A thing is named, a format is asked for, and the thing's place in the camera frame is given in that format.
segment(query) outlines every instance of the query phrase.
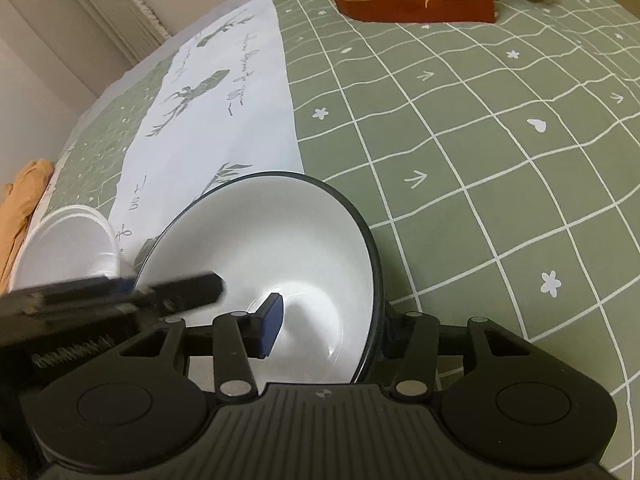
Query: bowl rim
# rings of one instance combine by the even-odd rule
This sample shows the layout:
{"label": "bowl rim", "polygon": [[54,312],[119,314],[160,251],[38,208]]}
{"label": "bowl rim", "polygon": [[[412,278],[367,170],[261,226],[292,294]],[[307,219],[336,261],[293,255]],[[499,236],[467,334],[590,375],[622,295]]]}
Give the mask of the bowl rim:
{"label": "bowl rim", "polygon": [[372,362],[375,358],[375,355],[380,346],[380,340],[382,339],[382,332],[384,328],[384,320],[385,320],[385,293],[384,293],[384,284],[382,277],[382,264],[380,263],[380,255],[378,253],[378,247],[374,240],[373,234],[369,229],[369,226],[365,222],[364,218],[360,214],[360,212],[356,209],[356,207],[337,189],[333,188],[329,184],[323,182],[322,180],[318,180],[312,176],[308,176],[303,173],[294,173],[292,171],[260,171],[258,173],[251,173],[248,175],[240,176],[220,186],[212,189],[209,192],[206,192],[204,195],[198,197],[196,200],[191,202],[177,217],[175,217],[171,223],[162,231],[159,237],[154,242],[151,250],[146,255],[144,261],[140,265],[140,270],[136,275],[136,285],[138,284],[138,280],[142,271],[145,269],[146,263],[149,258],[153,254],[154,250],[167,234],[169,229],[184,215],[186,214],[192,207],[194,207],[197,203],[202,200],[207,199],[210,195],[217,192],[224,187],[231,186],[237,182],[242,180],[248,180],[250,178],[260,178],[264,176],[280,176],[285,178],[294,178],[297,180],[302,180],[308,184],[312,184],[313,186],[319,187],[321,190],[330,194],[334,199],[336,199],[351,215],[351,218],[356,223],[360,231],[360,235],[362,236],[365,246],[367,248],[367,253],[369,254],[369,262],[371,264],[371,273],[372,273],[372,284],[373,284],[373,304],[371,309],[371,321],[369,325],[369,332],[367,333],[367,339],[365,341],[364,350],[362,355],[360,356],[360,361],[356,367],[356,370],[351,377],[351,383],[362,382],[366,378],[369,370],[371,368]]}

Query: checkered tablecloth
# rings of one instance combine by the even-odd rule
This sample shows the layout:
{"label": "checkered tablecloth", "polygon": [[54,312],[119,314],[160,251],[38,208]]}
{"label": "checkered tablecloth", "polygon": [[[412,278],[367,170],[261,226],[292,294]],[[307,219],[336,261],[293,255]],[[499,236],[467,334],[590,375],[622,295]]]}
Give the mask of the checkered tablecloth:
{"label": "checkered tablecloth", "polygon": [[[496,0],[495,24],[362,23],[333,0],[273,4],[304,171],[368,222],[387,299],[449,324],[492,318],[598,381],[619,415],[603,464],[633,478],[638,20],[612,0]],[[167,71],[82,134],[50,210],[109,215],[123,153]],[[462,373],[441,365],[443,386]]]}

